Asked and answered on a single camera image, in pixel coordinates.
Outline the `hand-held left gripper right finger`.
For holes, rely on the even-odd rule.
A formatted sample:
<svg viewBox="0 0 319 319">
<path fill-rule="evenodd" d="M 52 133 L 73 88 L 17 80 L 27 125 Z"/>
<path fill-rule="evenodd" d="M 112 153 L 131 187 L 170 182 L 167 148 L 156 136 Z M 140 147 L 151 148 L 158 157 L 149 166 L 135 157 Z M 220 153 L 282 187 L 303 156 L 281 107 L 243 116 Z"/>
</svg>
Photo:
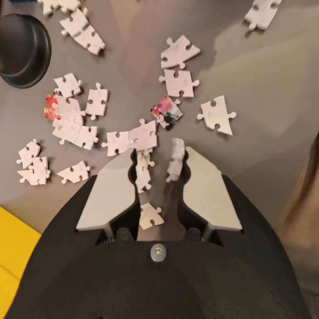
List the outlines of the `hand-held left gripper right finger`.
<svg viewBox="0 0 319 319">
<path fill-rule="evenodd" d="M 180 175 L 177 217 L 186 230 L 240 232 L 241 222 L 218 168 L 187 146 Z"/>
</svg>

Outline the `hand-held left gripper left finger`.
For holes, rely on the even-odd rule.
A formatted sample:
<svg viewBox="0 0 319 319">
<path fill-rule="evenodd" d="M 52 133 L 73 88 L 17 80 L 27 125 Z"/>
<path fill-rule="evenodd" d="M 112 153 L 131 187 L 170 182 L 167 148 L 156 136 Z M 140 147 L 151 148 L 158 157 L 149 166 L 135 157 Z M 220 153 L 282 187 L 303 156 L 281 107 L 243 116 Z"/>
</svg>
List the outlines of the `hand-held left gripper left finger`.
<svg viewBox="0 0 319 319">
<path fill-rule="evenodd" d="M 120 228 L 138 235 L 140 201 L 135 181 L 137 152 L 130 148 L 108 162 L 97 174 L 77 231 L 102 229 L 114 236 Z"/>
</svg>

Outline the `single white puzzle piece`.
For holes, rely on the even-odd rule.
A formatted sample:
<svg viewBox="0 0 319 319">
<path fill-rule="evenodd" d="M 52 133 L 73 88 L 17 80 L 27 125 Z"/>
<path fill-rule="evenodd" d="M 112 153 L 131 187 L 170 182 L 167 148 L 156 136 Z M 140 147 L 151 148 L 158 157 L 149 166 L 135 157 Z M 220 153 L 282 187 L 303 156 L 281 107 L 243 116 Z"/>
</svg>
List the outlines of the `single white puzzle piece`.
<svg viewBox="0 0 319 319">
<path fill-rule="evenodd" d="M 172 138 L 171 158 L 167 168 L 166 182 L 177 181 L 180 177 L 185 157 L 185 143 L 183 139 Z"/>
</svg>

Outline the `white puzzle pieces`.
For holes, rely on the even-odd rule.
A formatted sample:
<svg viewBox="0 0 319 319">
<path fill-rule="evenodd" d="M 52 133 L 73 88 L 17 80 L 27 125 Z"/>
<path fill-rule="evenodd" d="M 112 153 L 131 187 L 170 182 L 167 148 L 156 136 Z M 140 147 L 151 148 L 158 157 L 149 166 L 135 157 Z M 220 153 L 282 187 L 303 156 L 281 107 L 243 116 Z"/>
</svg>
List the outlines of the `white puzzle pieces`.
<svg viewBox="0 0 319 319">
<path fill-rule="evenodd" d="M 155 29 L 151 31 L 150 36 L 151 40 L 157 40 L 157 36 L 159 35 L 159 31 L 164 31 L 164 26 L 169 26 L 170 22 L 173 23 L 174 28 L 169 28 L 170 32 L 169 35 L 172 35 L 172 31 L 177 31 L 177 25 L 178 23 L 173 18 L 168 18 L 166 15 L 167 13 L 161 13 L 156 10 L 156 14 L 159 17 L 159 21 L 155 23 L 155 13 L 147 14 L 147 17 L 151 19 L 149 23 L 143 22 L 141 28 L 138 29 L 138 35 L 142 35 L 142 31 L 151 31 L 151 27 L 154 27 Z M 167 47 L 165 50 L 162 50 L 163 53 L 161 53 L 161 75 L 159 76 L 159 83 L 165 83 L 165 90 L 166 95 L 168 95 L 171 99 L 192 99 L 194 98 L 194 88 L 197 88 L 200 85 L 199 79 L 193 79 L 191 75 L 190 70 L 186 70 L 186 62 L 189 62 L 190 59 L 194 58 L 194 56 L 198 56 L 201 54 L 202 49 L 204 48 L 195 48 L 197 47 L 197 44 L 194 45 L 192 41 L 187 39 L 184 35 L 184 29 L 185 27 L 182 27 L 182 33 L 178 39 L 175 39 L 173 41 L 172 37 L 168 37 L 165 35 L 165 37 L 168 38 L 167 41 Z M 128 121 L 127 124 L 131 124 L 133 119 L 132 117 L 135 116 L 135 113 L 138 114 L 138 119 L 146 116 L 147 114 L 150 114 L 151 112 L 148 111 L 149 105 L 148 102 L 146 103 L 147 107 L 144 106 L 144 100 L 142 99 L 142 95 L 144 93 L 152 93 L 151 92 L 151 85 L 147 81 L 146 84 L 139 84 L 141 87 L 142 92 L 137 93 L 137 89 L 134 88 L 134 94 L 137 94 L 137 97 L 133 101 L 133 93 L 129 95 L 129 85 L 136 84 L 138 81 L 137 75 L 142 75 L 142 62 L 138 61 L 138 58 L 142 58 L 142 60 L 146 60 L 146 58 L 150 59 L 150 64 L 153 65 L 153 60 L 157 60 L 157 57 L 153 58 L 153 55 L 157 54 L 156 52 L 152 53 L 146 52 L 146 44 L 147 43 L 138 43 L 137 36 L 134 36 L 131 38 L 133 40 L 133 44 L 137 45 L 137 54 L 135 57 L 133 57 L 133 45 L 129 47 L 129 60 L 132 59 L 136 62 L 137 65 L 137 71 L 133 72 L 133 75 L 131 76 L 131 79 L 129 79 L 128 75 L 121 75 L 121 79 L 118 78 L 119 83 L 116 85 L 116 89 L 119 89 L 118 96 L 122 98 L 121 101 L 117 102 L 116 107 L 117 109 L 114 109 L 114 115 L 110 117 L 110 121 L 113 124 L 117 124 L 117 130 L 116 132 L 108 132 L 106 135 L 107 142 L 102 143 L 102 147 L 108 147 L 107 143 L 110 141 L 110 147 L 108 148 L 107 155 L 108 156 L 116 156 L 117 153 L 121 153 L 121 151 L 125 151 L 126 149 L 132 147 L 135 148 L 136 151 L 138 151 L 138 161 L 142 160 L 142 158 L 145 159 L 145 157 L 150 156 L 153 149 L 150 147 L 151 138 L 155 140 L 156 129 L 155 130 L 146 130 L 145 121 L 139 124 L 140 126 L 144 128 L 132 128 L 131 130 L 125 130 L 125 132 L 119 132 L 118 129 L 119 124 L 126 124 L 126 120 Z M 91 71 L 93 72 L 93 62 L 89 63 L 87 62 L 87 59 L 84 58 L 78 58 L 78 61 L 75 60 L 75 57 L 77 54 L 73 54 L 71 57 L 71 51 L 69 49 L 66 49 L 66 53 L 62 53 L 62 49 L 60 46 L 56 45 L 55 47 L 56 52 L 53 54 L 54 58 L 57 58 L 57 60 L 53 63 L 53 66 L 57 66 L 58 62 L 61 62 L 61 65 L 63 67 L 66 67 L 66 58 L 70 57 L 70 60 L 76 64 L 77 69 L 81 67 L 81 70 L 83 69 L 82 66 L 88 67 L 88 69 L 84 70 L 84 75 L 90 75 Z M 57 208 L 59 205 L 62 205 L 62 198 L 66 199 L 66 194 L 61 191 L 60 193 L 55 189 L 52 189 L 50 191 L 29 191 L 30 194 L 24 195 L 24 197 L 21 195 L 19 199 L 15 200 L 15 204 L 17 207 L 15 208 L 14 214 L 17 217 L 22 218 L 22 220 L 28 224 L 29 226 L 33 227 L 35 230 L 38 230 L 40 233 L 42 233 L 46 226 L 48 226 L 49 222 L 52 220 L 52 218 L 57 214 Z"/>
</svg>

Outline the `pink and blue puzzle piece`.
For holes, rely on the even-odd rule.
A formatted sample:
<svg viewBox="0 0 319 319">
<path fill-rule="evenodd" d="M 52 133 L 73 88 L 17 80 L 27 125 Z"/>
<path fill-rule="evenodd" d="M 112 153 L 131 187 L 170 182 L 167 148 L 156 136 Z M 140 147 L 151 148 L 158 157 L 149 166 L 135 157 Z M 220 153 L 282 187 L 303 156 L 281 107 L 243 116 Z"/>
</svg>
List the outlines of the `pink and blue puzzle piece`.
<svg viewBox="0 0 319 319">
<path fill-rule="evenodd" d="M 180 99 L 173 100 L 168 95 L 160 99 L 151 109 L 151 113 L 156 118 L 156 124 L 160 124 L 166 131 L 170 131 L 175 123 L 183 117 L 183 113 L 178 107 L 180 104 Z"/>
</svg>

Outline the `pink red printed puzzle piece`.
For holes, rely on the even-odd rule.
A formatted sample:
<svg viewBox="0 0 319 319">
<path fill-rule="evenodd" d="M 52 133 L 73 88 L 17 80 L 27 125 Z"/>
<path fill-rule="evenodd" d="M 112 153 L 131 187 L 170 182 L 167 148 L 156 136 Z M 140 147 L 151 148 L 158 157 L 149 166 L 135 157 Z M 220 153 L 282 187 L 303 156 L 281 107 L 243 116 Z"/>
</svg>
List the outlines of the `pink red printed puzzle piece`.
<svg viewBox="0 0 319 319">
<path fill-rule="evenodd" d="M 58 105 L 56 94 L 47 94 L 45 99 L 44 114 L 47 119 L 54 121 L 54 119 L 61 119 L 61 116 L 56 113 L 56 109 L 53 105 Z"/>
</svg>

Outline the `black round puzzle stand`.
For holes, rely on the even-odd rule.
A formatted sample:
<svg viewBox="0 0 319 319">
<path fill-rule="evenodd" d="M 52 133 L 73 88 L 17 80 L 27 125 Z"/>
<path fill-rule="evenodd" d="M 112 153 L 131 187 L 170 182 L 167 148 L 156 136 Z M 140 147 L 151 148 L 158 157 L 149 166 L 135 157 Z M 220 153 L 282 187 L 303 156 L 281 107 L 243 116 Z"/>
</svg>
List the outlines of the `black round puzzle stand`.
<svg viewBox="0 0 319 319">
<path fill-rule="evenodd" d="M 51 52 L 49 33 L 36 17 L 1 17 L 0 75 L 7 84 L 18 89 L 36 85 L 49 68 Z"/>
</svg>

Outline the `person's beige trousers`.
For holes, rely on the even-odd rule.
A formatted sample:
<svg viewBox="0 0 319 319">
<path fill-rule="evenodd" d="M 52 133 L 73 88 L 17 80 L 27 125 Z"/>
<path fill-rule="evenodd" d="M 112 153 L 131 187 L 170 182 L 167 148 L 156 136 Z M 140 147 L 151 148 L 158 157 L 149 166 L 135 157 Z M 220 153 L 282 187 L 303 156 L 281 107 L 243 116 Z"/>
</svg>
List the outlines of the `person's beige trousers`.
<svg viewBox="0 0 319 319">
<path fill-rule="evenodd" d="M 318 215 L 319 134 L 280 216 L 278 233 L 286 243 L 318 251 Z"/>
</svg>

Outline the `yellow plastic bin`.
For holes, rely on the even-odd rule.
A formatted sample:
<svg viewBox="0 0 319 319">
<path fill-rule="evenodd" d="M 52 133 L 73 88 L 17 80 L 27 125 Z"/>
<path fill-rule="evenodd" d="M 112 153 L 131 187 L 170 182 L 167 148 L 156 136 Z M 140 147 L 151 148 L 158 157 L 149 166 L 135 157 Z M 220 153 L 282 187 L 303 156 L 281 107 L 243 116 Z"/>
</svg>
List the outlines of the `yellow plastic bin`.
<svg viewBox="0 0 319 319">
<path fill-rule="evenodd" d="M 0 318 L 17 293 L 22 275 L 41 234 L 0 207 Z"/>
</svg>

